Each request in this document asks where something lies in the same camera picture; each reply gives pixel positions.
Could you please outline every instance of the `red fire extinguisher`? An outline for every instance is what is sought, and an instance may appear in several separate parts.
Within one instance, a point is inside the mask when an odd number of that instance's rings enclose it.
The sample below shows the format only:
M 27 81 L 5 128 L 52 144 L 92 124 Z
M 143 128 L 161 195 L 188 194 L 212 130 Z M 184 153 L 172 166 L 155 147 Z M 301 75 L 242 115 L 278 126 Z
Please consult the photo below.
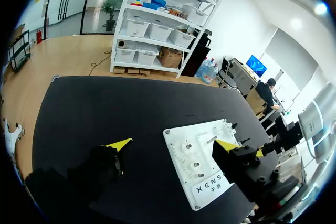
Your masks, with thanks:
M 42 31 L 41 30 L 37 30 L 36 31 L 36 42 L 37 43 L 41 43 L 42 42 Z

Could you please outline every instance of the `white storage bin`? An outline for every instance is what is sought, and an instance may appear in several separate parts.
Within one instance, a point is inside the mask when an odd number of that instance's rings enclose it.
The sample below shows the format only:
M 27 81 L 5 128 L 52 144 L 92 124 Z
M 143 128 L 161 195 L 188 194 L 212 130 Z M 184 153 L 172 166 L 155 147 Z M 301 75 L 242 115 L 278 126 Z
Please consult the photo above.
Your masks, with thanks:
M 172 30 L 174 30 L 174 28 L 156 20 L 149 26 L 149 37 L 159 41 L 167 41 Z
M 183 5 L 182 11 L 188 15 L 187 16 L 188 21 L 194 24 L 197 24 L 199 26 L 202 25 L 203 20 L 208 16 L 201 10 L 197 9 L 194 6 L 190 6 L 190 5 Z
M 137 50 L 137 43 L 133 41 L 126 41 L 123 48 L 117 48 L 117 55 L 115 60 L 117 62 L 132 62 Z
M 141 17 L 128 17 L 126 35 L 143 38 L 150 23 Z
M 139 44 L 138 64 L 152 65 L 159 51 L 156 46 L 149 44 Z
M 170 40 L 177 46 L 187 48 L 190 43 L 196 38 L 192 34 L 186 34 L 177 28 L 175 28 L 169 35 Z

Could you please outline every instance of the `person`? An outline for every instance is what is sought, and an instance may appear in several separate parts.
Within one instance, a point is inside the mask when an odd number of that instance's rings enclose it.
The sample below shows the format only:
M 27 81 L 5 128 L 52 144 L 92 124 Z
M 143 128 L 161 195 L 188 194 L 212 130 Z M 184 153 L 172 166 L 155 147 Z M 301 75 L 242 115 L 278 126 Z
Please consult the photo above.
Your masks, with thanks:
M 260 95 L 260 97 L 265 102 L 267 102 L 267 107 L 266 107 L 265 112 L 264 112 L 265 115 L 268 114 L 269 112 L 271 112 L 272 109 L 275 109 L 275 110 L 280 109 L 280 106 L 275 105 L 274 102 L 273 102 L 273 94 L 272 94 L 271 90 L 274 88 L 275 84 L 276 84 L 275 79 L 270 78 L 267 81 L 267 83 L 261 82 L 256 86 L 257 93 Z

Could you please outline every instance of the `black shelf rack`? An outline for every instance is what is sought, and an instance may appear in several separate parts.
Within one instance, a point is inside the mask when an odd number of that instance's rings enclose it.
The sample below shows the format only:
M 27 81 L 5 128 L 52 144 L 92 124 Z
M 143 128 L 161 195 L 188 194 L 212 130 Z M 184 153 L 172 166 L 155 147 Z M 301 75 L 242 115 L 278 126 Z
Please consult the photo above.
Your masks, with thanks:
M 28 42 L 25 42 L 25 35 L 28 34 Z M 17 50 L 14 51 L 14 46 L 23 39 L 23 44 L 20 46 Z M 24 50 L 25 54 L 24 56 L 17 61 L 16 58 L 20 53 Z M 27 62 L 27 60 L 30 58 L 30 44 L 29 44 L 29 30 L 23 32 L 19 37 L 17 37 L 12 45 L 10 46 L 9 50 L 9 59 L 12 63 L 12 69 L 15 73 L 19 72 L 21 67 Z

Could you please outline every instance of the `cardboard box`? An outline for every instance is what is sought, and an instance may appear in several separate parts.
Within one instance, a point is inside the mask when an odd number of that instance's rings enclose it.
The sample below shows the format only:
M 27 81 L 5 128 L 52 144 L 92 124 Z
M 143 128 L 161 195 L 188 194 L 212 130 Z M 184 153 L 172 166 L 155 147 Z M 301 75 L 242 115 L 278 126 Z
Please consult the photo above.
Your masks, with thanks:
M 114 67 L 113 73 L 125 73 L 124 67 Z
M 163 67 L 177 68 L 182 60 L 182 55 L 179 50 L 162 47 L 158 59 Z
M 149 69 L 140 69 L 140 74 L 144 74 L 146 76 L 149 76 L 151 74 L 151 71 Z
M 24 29 L 25 29 L 25 24 L 21 24 L 18 27 L 16 27 L 13 31 L 12 37 L 10 39 L 10 43 L 13 43 L 14 40 L 16 40 L 22 34 L 22 31 Z
M 139 69 L 138 68 L 127 68 L 128 73 L 131 74 L 139 74 Z

